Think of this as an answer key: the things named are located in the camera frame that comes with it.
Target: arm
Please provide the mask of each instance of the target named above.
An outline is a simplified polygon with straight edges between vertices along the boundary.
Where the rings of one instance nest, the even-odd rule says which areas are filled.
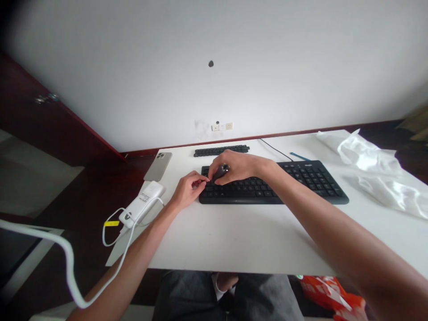
[[[380,320],[422,320],[428,316],[428,281],[348,215],[271,160],[225,151],[211,165],[209,178],[221,164],[228,164],[231,170],[216,181],[220,185],[250,176],[266,181]]]
[[[67,320],[119,320],[131,302],[159,244],[178,213],[204,190],[208,179],[197,172],[180,179],[177,189],[156,219],[129,247],[120,272],[99,298],[86,309],[75,309]],[[120,259],[86,296],[90,300],[111,278]]]

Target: wooden door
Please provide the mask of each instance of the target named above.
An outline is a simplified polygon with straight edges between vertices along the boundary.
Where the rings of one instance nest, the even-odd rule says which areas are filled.
[[[70,166],[126,162],[50,94],[10,57],[0,55],[0,129]]]

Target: orange bag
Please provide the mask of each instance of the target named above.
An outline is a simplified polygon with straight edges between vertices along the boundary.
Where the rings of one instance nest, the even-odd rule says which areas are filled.
[[[297,276],[305,296],[327,310],[336,312],[335,321],[368,321],[364,308],[366,301],[346,293],[332,276]]]

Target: smartphone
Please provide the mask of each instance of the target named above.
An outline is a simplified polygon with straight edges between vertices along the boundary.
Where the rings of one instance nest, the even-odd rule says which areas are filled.
[[[144,176],[145,181],[160,181],[168,166],[172,153],[160,152]]]

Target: blue pen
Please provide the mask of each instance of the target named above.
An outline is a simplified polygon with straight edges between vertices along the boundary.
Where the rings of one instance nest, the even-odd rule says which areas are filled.
[[[303,159],[303,160],[305,160],[305,161],[309,161],[309,159],[304,158],[303,156],[297,155],[296,153],[291,152],[290,154],[291,154],[291,155],[294,155],[294,156],[296,156],[296,157],[298,157],[298,158],[301,158],[301,159]]]

